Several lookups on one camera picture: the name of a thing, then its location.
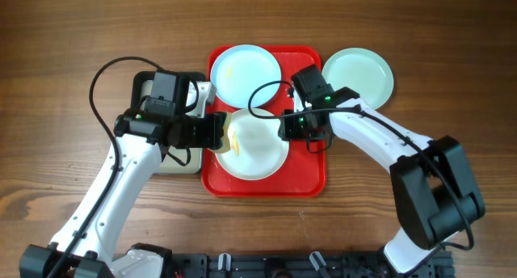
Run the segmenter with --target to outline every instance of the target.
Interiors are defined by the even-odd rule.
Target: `wooden floor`
[[[0,0],[0,277],[46,245],[97,175],[109,141],[87,100],[101,65],[142,56],[206,72],[222,44],[306,44],[379,53],[395,74],[380,109],[415,132],[464,146],[486,202],[459,277],[517,276],[517,0]],[[129,105],[118,64],[99,80],[107,122]],[[117,247],[176,253],[376,250],[399,228],[388,174],[353,145],[328,152],[313,199],[221,199],[199,176],[152,178]]]

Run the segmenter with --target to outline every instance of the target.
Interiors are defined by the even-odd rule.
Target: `red tray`
[[[208,79],[213,62],[221,53],[233,46],[221,46],[210,54],[208,59]],[[322,69],[322,59],[317,52],[306,46],[274,45],[262,46],[269,51],[280,64],[282,79],[290,81],[291,76],[308,65],[316,64]],[[286,85],[280,86],[271,101],[261,106],[277,116],[284,109],[293,108],[292,99],[287,95]],[[213,105],[207,107],[207,112],[235,112],[238,109],[230,107],[216,97]],[[324,141],[315,142],[311,150],[320,150],[325,146]],[[311,197],[323,190],[326,183],[325,153],[311,154],[307,151],[304,141],[289,143],[289,153],[285,163],[273,175],[257,181],[245,181],[228,174],[221,167],[214,153],[203,152],[203,169],[201,181],[204,187],[215,196],[232,197]]]

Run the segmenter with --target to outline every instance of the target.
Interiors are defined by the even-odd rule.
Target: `brown wooden table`
[[[380,112],[464,146],[487,214],[459,277],[517,276],[517,0],[0,0],[0,277],[29,243],[46,245],[81,201],[109,148],[87,100],[97,69],[148,57],[206,72],[222,44],[307,44],[379,53],[396,89]],[[109,124],[129,105],[128,62],[99,80]],[[376,250],[399,228],[389,176],[345,141],[328,152],[313,199],[221,199],[199,176],[152,178],[118,252],[148,242],[176,253]]]

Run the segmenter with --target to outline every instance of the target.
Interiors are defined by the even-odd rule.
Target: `brown background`
[[[17,276],[29,243],[46,245],[96,176],[109,142],[90,111],[105,62],[142,56],[205,72],[222,44],[307,44],[323,60],[342,48],[379,53],[396,89],[380,109],[464,146],[487,214],[477,245],[454,251],[459,277],[517,276],[517,0],[0,0],[0,277]],[[99,80],[109,124],[129,104],[118,64]],[[376,250],[396,233],[389,176],[345,141],[328,152],[313,199],[208,194],[199,176],[152,178],[118,252],[149,242],[174,252]]]

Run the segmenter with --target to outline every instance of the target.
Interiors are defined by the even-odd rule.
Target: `white plate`
[[[270,112],[255,108],[261,116],[272,116]],[[232,176],[244,180],[259,180],[275,173],[284,164],[289,152],[289,143],[278,137],[280,120],[256,118],[247,109],[232,114],[228,136],[236,132],[240,154],[234,150],[216,154],[217,161]]]
[[[224,51],[213,63],[210,81],[217,88],[217,97],[224,103],[247,108],[250,96],[261,85],[282,78],[276,59],[263,48],[243,44]],[[262,89],[253,98],[252,107],[269,101],[280,85]]]
[[[373,109],[381,107],[393,92],[393,73],[388,63],[364,48],[335,53],[323,67],[323,78],[335,91],[348,87]]]

